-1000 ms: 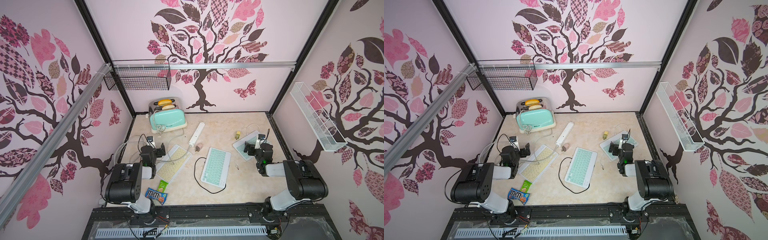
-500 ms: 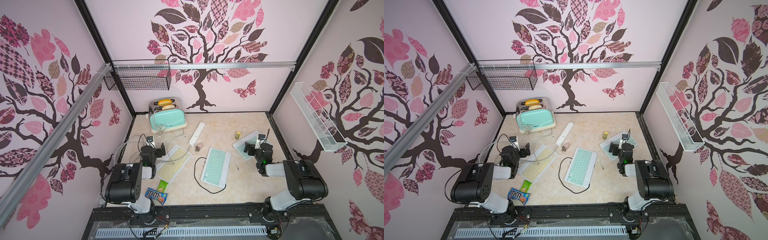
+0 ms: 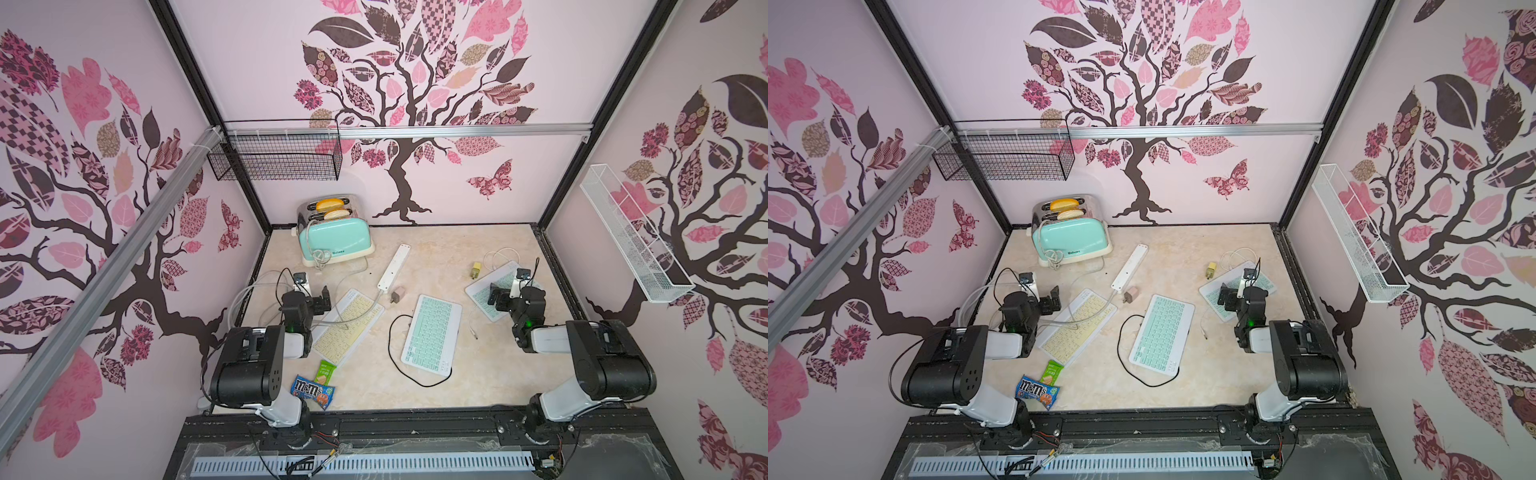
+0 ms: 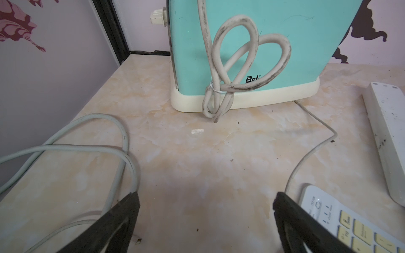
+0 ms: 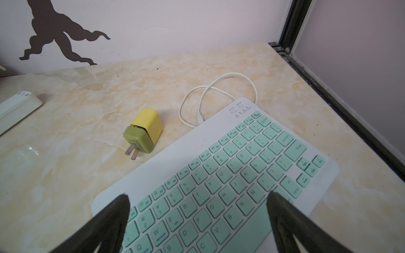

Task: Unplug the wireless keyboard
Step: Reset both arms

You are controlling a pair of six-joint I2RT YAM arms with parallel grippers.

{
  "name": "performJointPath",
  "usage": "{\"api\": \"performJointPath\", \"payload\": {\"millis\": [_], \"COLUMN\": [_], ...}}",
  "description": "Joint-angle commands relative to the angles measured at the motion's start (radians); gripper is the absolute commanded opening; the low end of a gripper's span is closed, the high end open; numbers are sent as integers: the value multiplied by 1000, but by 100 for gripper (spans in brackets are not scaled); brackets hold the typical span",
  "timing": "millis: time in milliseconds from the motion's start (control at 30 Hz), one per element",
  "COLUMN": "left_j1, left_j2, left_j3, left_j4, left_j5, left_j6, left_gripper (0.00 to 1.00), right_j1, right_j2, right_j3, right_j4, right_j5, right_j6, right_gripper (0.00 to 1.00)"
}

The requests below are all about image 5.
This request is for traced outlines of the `yellow charger adapter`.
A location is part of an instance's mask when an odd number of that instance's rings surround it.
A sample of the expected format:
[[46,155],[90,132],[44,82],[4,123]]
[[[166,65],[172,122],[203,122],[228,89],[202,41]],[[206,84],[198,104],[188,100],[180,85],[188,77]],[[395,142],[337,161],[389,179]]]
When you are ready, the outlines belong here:
[[126,155],[135,160],[140,152],[151,153],[163,131],[163,124],[156,110],[143,108],[125,129],[123,137],[130,144]]

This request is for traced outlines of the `white power strip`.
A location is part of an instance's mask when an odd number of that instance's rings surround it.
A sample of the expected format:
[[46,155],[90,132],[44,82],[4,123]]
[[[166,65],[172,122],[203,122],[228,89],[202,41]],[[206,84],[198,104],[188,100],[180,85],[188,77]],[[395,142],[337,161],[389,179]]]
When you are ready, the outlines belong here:
[[43,102],[28,91],[21,91],[1,103],[1,135],[38,109]]

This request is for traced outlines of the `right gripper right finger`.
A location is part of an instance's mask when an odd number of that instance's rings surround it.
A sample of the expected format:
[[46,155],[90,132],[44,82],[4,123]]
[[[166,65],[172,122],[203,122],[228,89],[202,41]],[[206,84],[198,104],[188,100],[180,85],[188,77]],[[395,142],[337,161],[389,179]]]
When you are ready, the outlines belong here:
[[271,191],[266,206],[279,253],[299,253],[297,241],[309,253],[351,252],[351,250],[313,223],[279,193]]

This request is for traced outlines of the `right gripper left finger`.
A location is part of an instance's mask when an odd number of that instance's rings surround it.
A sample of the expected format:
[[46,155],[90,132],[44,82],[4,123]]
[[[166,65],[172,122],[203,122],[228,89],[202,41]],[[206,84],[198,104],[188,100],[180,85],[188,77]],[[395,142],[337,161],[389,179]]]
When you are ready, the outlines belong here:
[[53,253],[120,252],[130,213],[129,197],[119,195]]

